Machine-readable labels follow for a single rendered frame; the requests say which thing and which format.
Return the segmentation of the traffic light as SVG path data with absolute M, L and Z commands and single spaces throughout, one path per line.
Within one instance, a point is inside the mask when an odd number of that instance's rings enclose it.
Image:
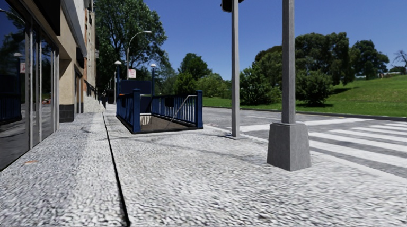
M 241 139 L 240 135 L 240 62 L 239 62 L 239 36 L 238 22 L 239 0 L 222 0 L 221 8 L 230 12 L 232 16 L 232 139 Z

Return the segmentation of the dark stairway railing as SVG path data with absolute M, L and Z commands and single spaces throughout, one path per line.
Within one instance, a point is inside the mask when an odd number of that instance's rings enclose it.
M 155 95 L 154 81 L 120 78 L 116 62 L 116 117 L 133 134 L 203 129 L 202 91 L 187 95 Z

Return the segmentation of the grey pole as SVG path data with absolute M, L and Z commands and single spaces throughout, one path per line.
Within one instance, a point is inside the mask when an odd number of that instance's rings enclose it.
M 308 127 L 296 122 L 295 0 L 282 0 L 281 122 L 270 125 L 267 163 L 287 171 L 311 166 Z

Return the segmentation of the grey street lamp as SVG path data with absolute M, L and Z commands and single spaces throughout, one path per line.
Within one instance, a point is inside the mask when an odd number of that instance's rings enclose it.
M 134 37 L 141 34 L 141 33 L 152 33 L 152 31 L 147 30 L 147 31 L 138 32 L 135 35 L 133 35 L 132 38 L 130 39 L 130 41 L 128 43 L 128 46 L 127 46 L 127 53 L 126 53 L 127 54 L 127 67 L 126 67 L 126 79 L 127 80 L 129 79 L 129 49 L 130 49 L 130 44 L 131 44 L 132 40 L 134 39 Z

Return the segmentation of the trees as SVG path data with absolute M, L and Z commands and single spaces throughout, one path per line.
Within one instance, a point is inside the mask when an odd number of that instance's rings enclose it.
M 295 39 L 296 99 L 322 106 L 334 86 L 347 85 L 356 76 L 373 79 L 387 71 L 387 55 L 371 40 L 349 44 L 345 32 L 303 34 Z M 260 51 L 240 73 L 240 103 L 263 105 L 282 100 L 282 47 Z
M 129 68 L 137 71 L 137 80 L 155 80 L 155 93 L 162 95 L 188 94 L 202 90 L 204 97 L 231 97 L 228 81 L 212 72 L 201 56 L 187 53 L 175 70 L 167 52 L 162 48 L 167 39 L 163 24 L 155 10 L 143 0 L 94 0 L 96 42 L 99 59 L 96 66 L 96 85 L 102 91 L 113 77 L 114 62 L 122 61 L 121 76 L 126 76 L 127 46 Z

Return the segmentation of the red brick building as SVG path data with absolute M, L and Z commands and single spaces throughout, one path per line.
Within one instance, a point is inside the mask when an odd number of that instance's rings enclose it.
M 85 43 L 87 56 L 84 58 L 83 103 L 85 113 L 104 112 L 104 107 L 97 99 L 96 90 L 96 44 L 94 12 L 85 10 Z

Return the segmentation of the pale concrete building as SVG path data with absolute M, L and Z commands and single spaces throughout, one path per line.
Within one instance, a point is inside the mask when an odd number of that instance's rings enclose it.
M 0 171 L 84 111 L 93 0 L 0 0 Z

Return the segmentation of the tree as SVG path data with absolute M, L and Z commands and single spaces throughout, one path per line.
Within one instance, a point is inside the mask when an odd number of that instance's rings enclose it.
M 407 75 L 407 53 L 404 50 L 398 50 L 392 61 L 392 68 L 389 72 L 399 72 L 402 75 Z

